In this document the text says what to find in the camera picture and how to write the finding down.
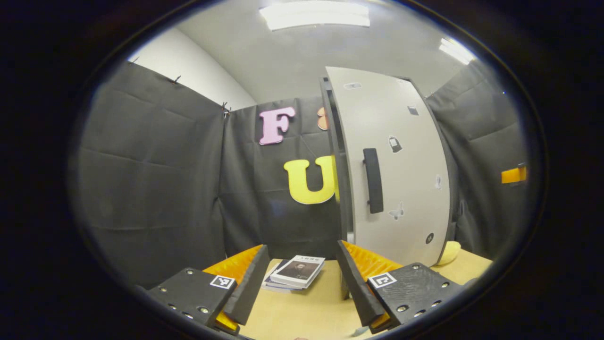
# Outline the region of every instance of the white wall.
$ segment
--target white wall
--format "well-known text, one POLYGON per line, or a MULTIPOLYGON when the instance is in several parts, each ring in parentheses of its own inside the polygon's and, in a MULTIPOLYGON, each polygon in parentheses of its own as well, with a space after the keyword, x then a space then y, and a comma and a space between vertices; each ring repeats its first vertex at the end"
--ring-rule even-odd
POLYGON ((177 28, 154 38, 134 52, 137 65, 149 68, 189 87, 218 104, 228 102, 233 110, 256 105, 256 101, 201 47, 177 28))

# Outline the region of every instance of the yellow letter u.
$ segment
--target yellow letter u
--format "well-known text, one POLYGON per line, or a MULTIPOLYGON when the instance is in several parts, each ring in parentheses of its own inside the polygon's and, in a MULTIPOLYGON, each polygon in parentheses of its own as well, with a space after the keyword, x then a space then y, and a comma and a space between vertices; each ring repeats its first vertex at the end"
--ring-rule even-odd
POLYGON ((335 192, 332 156, 319 157, 315 163, 321 167, 323 175, 323 188, 319 191, 308 190, 306 168, 310 163, 307 160, 291 160, 283 165, 288 172, 289 194, 296 202, 302 204, 323 203, 330 199, 335 192))

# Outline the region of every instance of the wooden table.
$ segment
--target wooden table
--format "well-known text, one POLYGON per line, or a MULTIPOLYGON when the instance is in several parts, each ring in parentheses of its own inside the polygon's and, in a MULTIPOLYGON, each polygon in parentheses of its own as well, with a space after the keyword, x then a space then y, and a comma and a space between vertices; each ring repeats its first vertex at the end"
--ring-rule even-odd
MULTIPOLYGON (((281 260, 273 259, 268 270, 281 260)), ((444 266, 432 269, 457 284, 465 284, 480 276, 491 260, 461 250, 457 258, 444 266)), ((361 327, 352 299, 342 300, 340 294, 340 269, 338 262, 325 261, 323 269, 306 290, 272 292, 260 289, 247 325, 240 334, 256 340, 308 340, 367 339, 370 331, 352 338, 361 327)))

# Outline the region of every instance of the fluorescent light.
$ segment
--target fluorescent light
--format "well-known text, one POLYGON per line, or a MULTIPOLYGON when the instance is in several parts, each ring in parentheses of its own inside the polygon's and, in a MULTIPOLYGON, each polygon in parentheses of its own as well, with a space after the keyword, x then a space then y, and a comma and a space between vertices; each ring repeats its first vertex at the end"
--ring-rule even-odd
POLYGON ((369 27, 369 9, 335 1, 299 1, 260 9, 271 31, 287 27, 340 24, 369 27))
POLYGON ((467 48, 462 46, 462 44, 458 43, 457 41, 441 39, 440 43, 441 45, 439 50, 454 57, 464 65, 467 65, 470 63, 470 61, 476 59, 476 57, 470 51, 468 51, 467 48))

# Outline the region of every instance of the stack of books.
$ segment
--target stack of books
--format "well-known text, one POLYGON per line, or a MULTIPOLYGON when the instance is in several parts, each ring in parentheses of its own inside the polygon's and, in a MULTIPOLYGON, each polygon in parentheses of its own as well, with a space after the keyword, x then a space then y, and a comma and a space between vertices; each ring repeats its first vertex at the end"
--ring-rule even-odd
POLYGON ((283 260, 268 271, 262 288, 274 292, 304 290, 319 274, 324 263, 324 257, 301 255, 296 255, 291 260, 283 260))

